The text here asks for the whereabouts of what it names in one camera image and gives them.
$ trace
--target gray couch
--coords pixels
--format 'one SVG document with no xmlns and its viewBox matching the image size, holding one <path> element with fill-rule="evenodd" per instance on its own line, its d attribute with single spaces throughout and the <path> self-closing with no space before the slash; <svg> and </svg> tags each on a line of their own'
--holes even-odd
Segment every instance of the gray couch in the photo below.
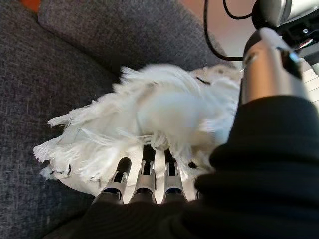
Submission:
<svg viewBox="0 0 319 239">
<path fill-rule="evenodd" d="M 1 238 L 41 238 L 83 214 L 93 197 L 45 181 L 32 149 L 61 133 L 49 119 L 111 92 L 121 66 L 149 63 L 221 61 L 176 0 L 43 0 L 38 15 L 0 0 Z"/>
</svg>

